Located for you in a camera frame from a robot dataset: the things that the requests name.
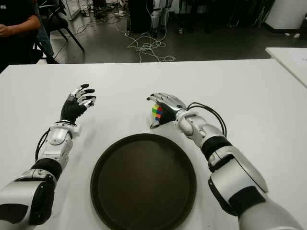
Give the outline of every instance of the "jeans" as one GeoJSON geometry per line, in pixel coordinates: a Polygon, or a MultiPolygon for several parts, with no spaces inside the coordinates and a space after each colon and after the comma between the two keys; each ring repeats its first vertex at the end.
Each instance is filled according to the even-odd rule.
{"type": "Polygon", "coordinates": [[[38,41],[42,44],[43,48],[48,52],[48,54],[52,57],[53,56],[53,49],[52,49],[52,46],[51,46],[51,43],[50,43],[50,39],[47,35],[47,32],[44,28],[44,25],[43,25],[43,22],[42,22],[42,19],[40,17],[40,14],[39,14],[39,9],[38,9],[38,5],[35,4],[33,6],[33,9],[35,11],[35,14],[37,15],[40,23],[41,23],[41,28],[38,30],[38,34],[37,34],[37,39],[38,41]]]}

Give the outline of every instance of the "white machine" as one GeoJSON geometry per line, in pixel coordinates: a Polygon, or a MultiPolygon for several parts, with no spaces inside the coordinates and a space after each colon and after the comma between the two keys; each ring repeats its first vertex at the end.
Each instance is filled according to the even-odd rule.
{"type": "Polygon", "coordinates": [[[160,29],[165,31],[168,21],[169,9],[173,0],[153,0],[153,12],[151,14],[153,31],[156,32],[160,24],[160,29]]]}
{"type": "MultiPolygon", "coordinates": [[[[35,165],[1,190],[1,230],[33,229],[49,219],[57,180],[67,164],[72,139],[80,133],[75,121],[95,103],[96,97],[84,96],[94,92],[84,90],[88,86],[82,85],[68,96],[60,121],[50,127],[37,146],[35,165]],[[44,142],[46,148],[38,158],[44,142]]],[[[212,172],[209,187],[222,209],[238,216],[241,230],[303,229],[291,214],[269,199],[263,177],[226,139],[226,126],[217,112],[200,103],[186,107],[177,97],[165,93],[151,94],[147,100],[162,108],[151,128],[175,121],[178,130],[201,149],[212,172]],[[221,123],[222,132],[190,111],[193,107],[213,113],[221,123]]]]}

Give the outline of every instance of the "person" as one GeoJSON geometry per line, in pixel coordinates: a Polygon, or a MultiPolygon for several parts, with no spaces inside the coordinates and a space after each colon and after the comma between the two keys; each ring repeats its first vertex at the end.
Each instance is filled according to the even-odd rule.
{"type": "Polygon", "coordinates": [[[0,0],[0,72],[10,64],[32,64],[41,23],[27,0],[0,0]]]}

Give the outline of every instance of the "person's hand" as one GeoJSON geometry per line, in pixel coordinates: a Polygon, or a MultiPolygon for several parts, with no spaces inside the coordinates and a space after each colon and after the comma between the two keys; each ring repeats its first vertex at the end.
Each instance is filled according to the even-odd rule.
{"type": "Polygon", "coordinates": [[[181,100],[170,94],[153,93],[150,95],[150,97],[147,98],[147,100],[151,100],[157,103],[157,106],[153,108],[155,120],[151,125],[151,128],[175,121],[176,114],[179,111],[187,110],[187,106],[181,100]]]}
{"type": "Polygon", "coordinates": [[[76,119],[81,116],[89,107],[94,106],[95,96],[84,96],[87,93],[94,93],[95,90],[84,90],[89,84],[84,84],[76,88],[69,94],[61,111],[60,120],[66,120],[75,123],[76,119]]]}
{"type": "Polygon", "coordinates": [[[13,33],[12,33],[12,29],[10,26],[0,24],[0,37],[9,37],[12,34],[13,33]]]}

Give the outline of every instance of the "rubik's cube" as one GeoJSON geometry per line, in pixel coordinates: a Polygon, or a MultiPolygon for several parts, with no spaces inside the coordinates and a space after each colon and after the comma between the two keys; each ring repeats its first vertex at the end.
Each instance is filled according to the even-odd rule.
{"type": "Polygon", "coordinates": [[[163,109],[159,105],[155,104],[153,107],[153,117],[156,121],[160,120],[162,113],[163,109]]]}

